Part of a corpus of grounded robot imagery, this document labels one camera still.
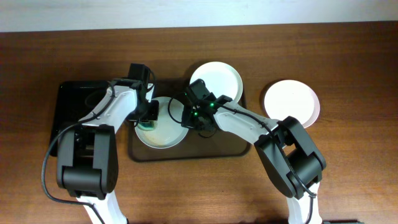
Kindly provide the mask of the green and yellow sponge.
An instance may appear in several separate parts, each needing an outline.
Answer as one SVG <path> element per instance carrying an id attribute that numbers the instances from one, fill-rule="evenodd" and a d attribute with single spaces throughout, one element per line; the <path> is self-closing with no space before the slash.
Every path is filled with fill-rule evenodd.
<path id="1" fill-rule="evenodd" d="M 153 131 L 155 129 L 155 121 L 140 121 L 137 127 L 143 131 Z"/>

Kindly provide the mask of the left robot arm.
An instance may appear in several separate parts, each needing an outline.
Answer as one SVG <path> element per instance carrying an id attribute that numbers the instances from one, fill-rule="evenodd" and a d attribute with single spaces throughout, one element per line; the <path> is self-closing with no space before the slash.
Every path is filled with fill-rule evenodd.
<path id="1" fill-rule="evenodd" d="M 133 63 L 126 78 L 110 81 L 104 97 L 77 123 L 60 131 L 57 184 L 82 205 L 93 223 L 127 223 L 114 191 L 119 172 L 116 133 L 126 119 L 141 121 L 150 111 L 155 75 Z"/>

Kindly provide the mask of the white plate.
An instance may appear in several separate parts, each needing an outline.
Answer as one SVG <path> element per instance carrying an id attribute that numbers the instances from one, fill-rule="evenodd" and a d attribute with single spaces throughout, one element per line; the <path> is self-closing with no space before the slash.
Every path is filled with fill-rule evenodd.
<path id="1" fill-rule="evenodd" d="M 190 79 L 192 84 L 197 79 L 205 82 L 206 88 L 216 97 L 225 95 L 238 102 L 243 94 L 243 81 L 232 66 L 223 62 L 208 62 L 199 66 Z"/>
<path id="2" fill-rule="evenodd" d="M 306 84 L 297 80 L 282 80 L 272 84 L 263 100 L 271 119 L 296 118 L 304 128 L 310 127 L 320 114 L 320 100 Z"/>

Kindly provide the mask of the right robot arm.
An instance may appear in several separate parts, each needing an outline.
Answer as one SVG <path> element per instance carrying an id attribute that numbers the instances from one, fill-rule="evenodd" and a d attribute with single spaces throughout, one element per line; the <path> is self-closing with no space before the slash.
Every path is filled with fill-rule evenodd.
<path id="1" fill-rule="evenodd" d="M 216 97 L 202 79 L 189 84 L 184 94 L 190 102 L 183 109 L 184 128 L 220 130 L 252 144 L 272 184 L 286 197 L 288 222 L 323 223 L 318 189 L 326 160 L 297 119 L 263 117 L 228 96 Z"/>

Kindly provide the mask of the white plate top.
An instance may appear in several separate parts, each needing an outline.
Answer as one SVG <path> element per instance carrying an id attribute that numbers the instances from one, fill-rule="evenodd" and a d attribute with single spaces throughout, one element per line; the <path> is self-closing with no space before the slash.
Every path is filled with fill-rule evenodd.
<path id="1" fill-rule="evenodd" d="M 232 66 L 223 62 L 208 62 L 199 66 L 190 79 L 192 84 L 197 79 L 205 82 L 206 88 L 216 97 L 225 95 L 238 102 L 243 94 L 243 81 Z"/>

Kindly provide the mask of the pale blue plate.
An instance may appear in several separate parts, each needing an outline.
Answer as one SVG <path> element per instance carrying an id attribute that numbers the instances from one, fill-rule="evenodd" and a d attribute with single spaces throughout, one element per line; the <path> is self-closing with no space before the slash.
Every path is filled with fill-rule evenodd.
<path id="1" fill-rule="evenodd" d="M 159 102 L 158 118 L 153 131 L 143 131 L 135 127 L 137 137 L 147 146 L 155 149 L 167 149 L 181 142 L 188 133 L 188 128 L 175 122 L 169 115 L 170 97 L 160 96 L 153 101 Z"/>

